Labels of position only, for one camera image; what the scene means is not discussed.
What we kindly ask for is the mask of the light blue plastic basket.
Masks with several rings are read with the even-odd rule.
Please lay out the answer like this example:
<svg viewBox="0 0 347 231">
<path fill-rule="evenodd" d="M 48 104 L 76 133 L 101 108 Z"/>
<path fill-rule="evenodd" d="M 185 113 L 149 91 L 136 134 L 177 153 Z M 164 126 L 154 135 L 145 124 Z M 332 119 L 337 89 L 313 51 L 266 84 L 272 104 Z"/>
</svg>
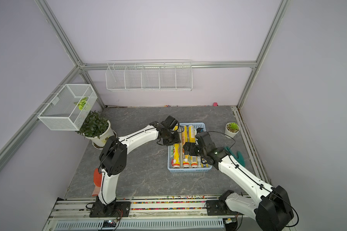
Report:
<svg viewBox="0 0 347 231">
<path fill-rule="evenodd" d="M 202 128 L 204 131 L 206 131 L 206 126 L 203 122 L 186 122 L 186 123 L 180 123 L 180 126 L 189 126 L 193 125 L 195 129 Z M 182 166 L 180 168 L 173 168 L 172 166 L 172 160 L 174 159 L 174 146 L 171 145 L 168 147 L 168 162 L 167 162 L 167 169 L 171 173 L 198 173 L 198 172 L 208 172 L 212 169 L 212 166 L 206 165 L 205 167 L 202 166 L 201 161 L 199 160 L 200 166 L 198 168 L 183 168 Z"/>
</svg>

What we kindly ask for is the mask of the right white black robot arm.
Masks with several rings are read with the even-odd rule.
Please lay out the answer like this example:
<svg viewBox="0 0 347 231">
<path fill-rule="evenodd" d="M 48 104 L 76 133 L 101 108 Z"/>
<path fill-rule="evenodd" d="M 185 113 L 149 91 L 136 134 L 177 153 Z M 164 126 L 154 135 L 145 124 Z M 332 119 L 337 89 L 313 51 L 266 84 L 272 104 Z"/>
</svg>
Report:
<svg viewBox="0 0 347 231">
<path fill-rule="evenodd" d="M 196 135 L 195 142 L 184 144 L 186 155 L 200 157 L 236 182 L 249 198 L 227 192 L 222 201 L 231 212 L 239 212 L 254 219 L 263 231 L 282 231 L 290 228 L 297 212 L 292 207 L 287 191 L 281 186 L 273 187 L 248 171 L 230 151 L 216 147 L 208 132 Z"/>
</svg>

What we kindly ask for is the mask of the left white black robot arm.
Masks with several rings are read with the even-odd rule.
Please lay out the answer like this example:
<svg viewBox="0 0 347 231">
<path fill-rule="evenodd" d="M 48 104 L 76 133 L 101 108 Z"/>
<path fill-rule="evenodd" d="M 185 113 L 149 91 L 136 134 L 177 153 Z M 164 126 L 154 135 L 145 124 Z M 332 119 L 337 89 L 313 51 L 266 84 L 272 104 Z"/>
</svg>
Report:
<svg viewBox="0 0 347 231">
<path fill-rule="evenodd" d="M 181 142 L 179 128 L 180 123 L 172 116 L 168 116 L 163 122 L 152 122 L 132 134 L 118 138 L 116 136 L 109 137 L 99 156 L 100 166 L 98 170 L 102 180 L 97 202 L 103 206 L 115 203 L 118 178 L 126 167 L 127 155 L 131 151 L 154 140 L 160 146 L 179 144 Z"/>
</svg>

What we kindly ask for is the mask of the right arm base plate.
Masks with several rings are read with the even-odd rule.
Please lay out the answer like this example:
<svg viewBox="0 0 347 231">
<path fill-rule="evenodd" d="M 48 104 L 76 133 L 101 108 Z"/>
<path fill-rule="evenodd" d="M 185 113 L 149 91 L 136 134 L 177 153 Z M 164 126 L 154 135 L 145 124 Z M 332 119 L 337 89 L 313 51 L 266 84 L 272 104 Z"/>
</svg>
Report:
<svg viewBox="0 0 347 231">
<path fill-rule="evenodd" d="M 208 216 L 222 216 L 222 215 L 241 215 L 241 213 L 237 211 L 232 211 L 226 205 L 226 199 L 233 194 L 233 190 L 227 190 L 223 193 L 218 200 L 207 200 L 205 202 L 205 209 L 207 210 Z"/>
</svg>

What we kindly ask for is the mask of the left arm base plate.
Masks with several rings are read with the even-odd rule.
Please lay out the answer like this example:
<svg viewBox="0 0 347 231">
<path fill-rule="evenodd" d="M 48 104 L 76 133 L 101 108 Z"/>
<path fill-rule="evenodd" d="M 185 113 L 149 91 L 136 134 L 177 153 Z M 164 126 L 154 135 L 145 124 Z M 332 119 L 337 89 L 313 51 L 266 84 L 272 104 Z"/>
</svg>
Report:
<svg viewBox="0 0 347 231">
<path fill-rule="evenodd" d="M 91 218 L 121 218 L 128 217 L 131 211 L 131 202 L 130 201 L 113 201 L 109 205 L 104 205 L 96 198 L 96 202 L 91 208 L 89 217 Z"/>
</svg>

